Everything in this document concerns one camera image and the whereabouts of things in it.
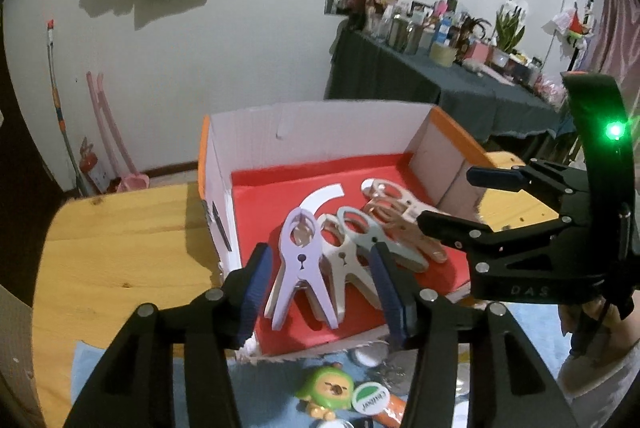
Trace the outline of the person right hand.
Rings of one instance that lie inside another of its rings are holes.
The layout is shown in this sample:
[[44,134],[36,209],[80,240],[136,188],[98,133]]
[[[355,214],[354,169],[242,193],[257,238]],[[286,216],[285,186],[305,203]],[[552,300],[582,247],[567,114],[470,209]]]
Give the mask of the person right hand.
[[639,342],[639,292],[632,294],[634,310],[626,318],[620,317],[620,312],[615,306],[609,306],[603,312],[605,300],[597,298],[584,304],[582,312],[578,313],[575,307],[558,307],[561,332],[563,335],[574,334],[578,327],[578,321],[585,315],[591,318],[597,333],[587,349],[586,356],[594,366],[605,367],[617,363]]

